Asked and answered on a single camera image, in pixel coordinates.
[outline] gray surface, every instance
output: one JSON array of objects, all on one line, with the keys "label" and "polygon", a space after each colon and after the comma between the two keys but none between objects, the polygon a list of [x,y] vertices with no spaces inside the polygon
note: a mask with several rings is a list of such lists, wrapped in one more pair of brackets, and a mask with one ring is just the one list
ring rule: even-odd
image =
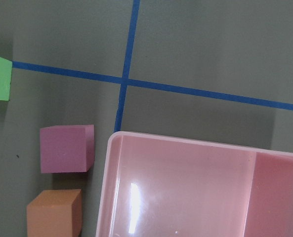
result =
[{"label": "gray surface", "polygon": [[293,103],[293,1],[141,1],[130,77]]},{"label": "gray surface", "polygon": [[274,120],[274,109],[129,87],[122,128],[269,149]]},{"label": "gray surface", "polygon": [[[121,76],[131,0],[0,1],[0,56]],[[130,78],[293,103],[293,1],[142,0]],[[0,236],[43,189],[82,188],[94,236],[119,85],[13,70],[0,101]],[[95,124],[87,174],[40,174],[39,129]],[[123,130],[293,152],[293,112],[128,87]]]}]

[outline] blue tape line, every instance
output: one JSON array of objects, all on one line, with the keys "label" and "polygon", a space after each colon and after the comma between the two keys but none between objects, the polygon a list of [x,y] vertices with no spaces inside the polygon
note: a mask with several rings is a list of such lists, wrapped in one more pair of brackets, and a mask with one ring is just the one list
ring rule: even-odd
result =
[{"label": "blue tape line", "polygon": [[125,56],[125,62],[124,62],[124,66],[123,66],[123,73],[122,73],[122,77],[127,78],[127,79],[128,79],[128,75],[130,73],[132,52],[133,52],[133,45],[134,45],[134,37],[135,37],[135,30],[136,30],[139,7],[140,7],[140,0],[134,0],[133,7],[132,7],[130,28],[128,31],[128,37],[127,37],[127,43],[126,43],[126,56]]},{"label": "blue tape line", "polygon": [[240,96],[240,95],[225,94],[220,92],[193,89],[193,88],[187,88],[182,86],[167,85],[167,84],[148,82],[148,81],[142,81],[142,80],[134,80],[134,79],[129,79],[128,85],[293,111],[293,104],[251,98],[251,97]]},{"label": "blue tape line", "polygon": [[[148,88],[148,89],[163,90],[168,92],[202,96],[202,97],[213,98],[213,99],[234,101],[234,102],[240,102],[245,104],[259,105],[259,106],[293,111],[293,104],[271,101],[271,100],[263,100],[263,99],[257,99],[257,98],[239,96],[239,95],[225,94],[225,93],[213,92],[213,91],[207,91],[207,90],[193,89],[193,88],[187,88],[182,86],[161,84],[161,83],[134,80],[134,79],[123,80],[122,78],[119,78],[119,77],[106,76],[101,74],[87,73],[87,72],[74,71],[74,70],[55,68],[55,67],[48,67],[48,66],[42,66],[37,64],[31,64],[31,63],[22,63],[22,62],[16,62],[16,61],[12,62],[12,67],[23,69],[23,70],[35,71],[35,72],[50,73],[50,74],[56,74],[56,75],[74,77],[74,78],[83,78],[83,79],[98,80],[98,81],[121,84],[122,88],[120,88],[120,95],[119,95],[119,106],[121,108],[124,108],[127,86],[131,85],[131,86]],[[116,124],[118,125],[117,131],[119,131],[121,128],[122,114],[123,114],[123,111],[116,118]]]},{"label": "blue tape line", "polygon": [[83,79],[89,79],[89,80],[98,80],[98,81],[111,82],[111,83],[117,83],[117,84],[121,84],[122,82],[122,78],[119,78],[119,77],[106,76],[106,75],[96,74],[96,73],[87,73],[87,72],[75,71],[70,69],[42,66],[42,65],[31,64],[31,63],[22,63],[22,62],[13,61],[12,67],[29,70],[29,71],[35,71],[35,72],[51,73],[56,75],[62,75],[62,76],[68,76],[68,77],[74,77],[74,78],[83,78]]},{"label": "blue tape line", "polygon": [[119,105],[118,105],[118,110],[117,110],[117,115],[116,115],[114,132],[121,130],[123,111],[124,111],[125,102],[126,102],[127,80],[128,80],[128,76],[130,73],[132,52],[133,52],[133,46],[134,46],[134,37],[135,37],[135,30],[136,30],[139,8],[140,8],[140,0],[134,0],[133,6],[132,6],[130,27],[129,27],[128,36],[127,36],[126,56],[125,56],[123,72],[122,72],[123,82],[120,87]]}]

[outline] orange cube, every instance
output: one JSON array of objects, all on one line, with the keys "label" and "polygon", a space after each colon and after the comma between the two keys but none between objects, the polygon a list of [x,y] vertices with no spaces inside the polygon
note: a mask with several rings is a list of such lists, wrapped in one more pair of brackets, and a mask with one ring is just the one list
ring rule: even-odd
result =
[{"label": "orange cube", "polygon": [[78,237],[82,191],[45,190],[27,206],[28,237]]}]

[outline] pink plastic container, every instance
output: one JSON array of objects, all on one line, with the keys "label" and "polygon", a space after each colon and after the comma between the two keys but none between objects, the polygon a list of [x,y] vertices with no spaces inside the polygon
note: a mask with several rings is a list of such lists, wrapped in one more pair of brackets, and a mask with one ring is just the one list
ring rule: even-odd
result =
[{"label": "pink plastic container", "polygon": [[117,132],[96,237],[293,237],[293,154]]}]

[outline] pink cube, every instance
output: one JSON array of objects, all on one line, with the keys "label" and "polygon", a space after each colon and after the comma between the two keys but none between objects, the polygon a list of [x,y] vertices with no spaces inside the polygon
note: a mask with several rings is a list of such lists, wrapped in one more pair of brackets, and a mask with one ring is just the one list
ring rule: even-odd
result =
[{"label": "pink cube", "polygon": [[94,126],[40,129],[41,173],[86,172],[94,162]]}]

